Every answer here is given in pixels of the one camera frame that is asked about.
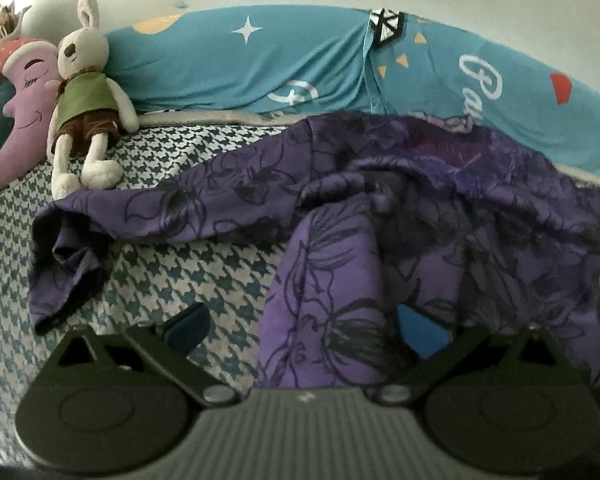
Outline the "blue cartoon print bedsheet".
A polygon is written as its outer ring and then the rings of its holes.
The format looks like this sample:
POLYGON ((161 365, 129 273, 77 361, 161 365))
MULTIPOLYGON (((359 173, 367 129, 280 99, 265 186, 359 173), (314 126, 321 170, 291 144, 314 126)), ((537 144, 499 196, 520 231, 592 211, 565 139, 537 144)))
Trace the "blue cartoon print bedsheet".
POLYGON ((155 18, 107 39, 107 75, 140 114, 467 116, 600 177, 598 93, 527 55, 413 14, 244 6, 155 18))

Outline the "white perforated plastic basket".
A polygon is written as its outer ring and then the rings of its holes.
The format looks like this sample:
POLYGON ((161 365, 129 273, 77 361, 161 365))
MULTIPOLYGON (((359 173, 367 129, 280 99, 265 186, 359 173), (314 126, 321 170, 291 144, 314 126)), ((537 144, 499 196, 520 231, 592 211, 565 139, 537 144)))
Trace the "white perforated plastic basket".
POLYGON ((23 19, 30 9, 30 6, 24 6, 16 11, 13 1, 7 6, 0 6, 0 44, 22 37, 23 19))

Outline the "purple patterned garment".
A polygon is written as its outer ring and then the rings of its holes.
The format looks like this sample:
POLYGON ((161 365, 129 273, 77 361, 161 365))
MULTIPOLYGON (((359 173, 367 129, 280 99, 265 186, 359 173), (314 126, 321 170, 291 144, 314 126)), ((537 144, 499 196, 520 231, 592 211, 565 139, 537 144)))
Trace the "purple patterned garment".
POLYGON ((380 384, 402 304, 497 334, 539 325, 600 387, 600 189, 486 127, 314 116, 154 188, 76 192, 32 234, 38 333, 98 289, 116 240, 276 240, 262 387, 380 384))

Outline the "blue white houndstooth mat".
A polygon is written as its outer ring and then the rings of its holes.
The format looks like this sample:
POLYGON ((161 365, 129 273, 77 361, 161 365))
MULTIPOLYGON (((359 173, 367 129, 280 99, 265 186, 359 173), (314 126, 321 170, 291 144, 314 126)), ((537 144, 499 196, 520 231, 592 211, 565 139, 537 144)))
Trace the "blue white houndstooth mat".
MULTIPOLYGON (((241 131, 228 152, 274 134, 241 131)), ((140 164, 140 186, 154 188, 182 171, 225 153, 195 131, 166 129, 126 142, 140 164)), ((136 190, 136 188, 119 188, 136 190)), ((32 178, 0 196, 0 459, 22 464, 15 411, 33 375, 60 338, 76 324, 113 333, 142 321, 158 322, 200 302, 211 313, 208 344, 197 360, 232 386, 259 386, 260 321, 286 246, 276 240, 140 244, 116 240, 102 262, 98 289, 45 333, 30 315, 33 223, 48 206, 42 183, 32 178)))

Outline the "pink moon plush toy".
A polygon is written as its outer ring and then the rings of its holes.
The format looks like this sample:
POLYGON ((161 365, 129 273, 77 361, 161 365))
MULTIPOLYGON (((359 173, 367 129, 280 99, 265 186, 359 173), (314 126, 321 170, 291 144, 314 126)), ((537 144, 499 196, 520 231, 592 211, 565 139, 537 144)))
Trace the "pink moon plush toy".
POLYGON ((58 47, 34 38, 7 39, 0 44, 0 74, 15 88, 3 106, 14 126, 0 149, 0 190, 38 166, 46 141, 60 76, 58 47))

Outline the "beige bunny plush toy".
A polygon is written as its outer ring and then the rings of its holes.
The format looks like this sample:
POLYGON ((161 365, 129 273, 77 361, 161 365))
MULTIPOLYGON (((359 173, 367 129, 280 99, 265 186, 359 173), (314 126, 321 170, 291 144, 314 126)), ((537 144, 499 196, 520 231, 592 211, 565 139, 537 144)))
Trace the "beige bunny plush toy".
POLYGON ((99 29, 97 0, 78 0, 76 12, 81 27, 58 46, 61 82, 47 133, 54 200, 80 188, 106 190, 117 185, 123 169, 106 154, 122 134, 140 128, 129 96, 104 73, 109 42, 99 29))

